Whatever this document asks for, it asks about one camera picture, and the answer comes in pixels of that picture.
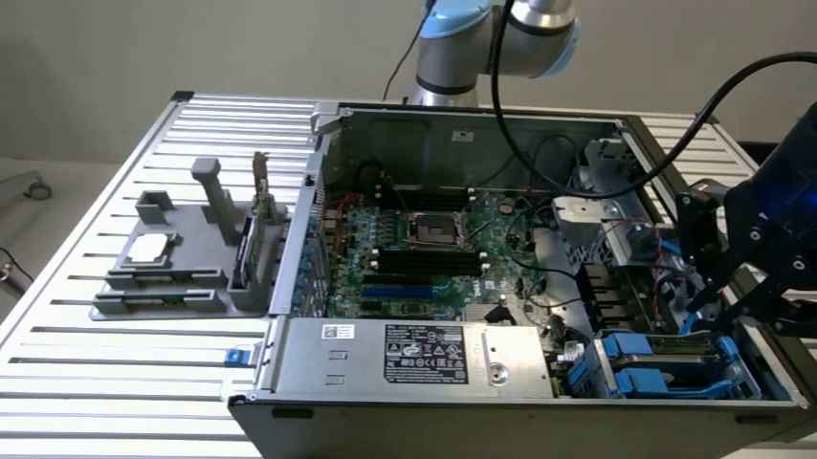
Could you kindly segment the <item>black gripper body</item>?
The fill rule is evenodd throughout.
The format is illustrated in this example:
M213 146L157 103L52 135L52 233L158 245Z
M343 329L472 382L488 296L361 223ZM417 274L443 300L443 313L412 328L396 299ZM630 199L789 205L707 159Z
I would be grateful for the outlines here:
M783 291L815 289L815 187L746 180L723 201L729 251Z

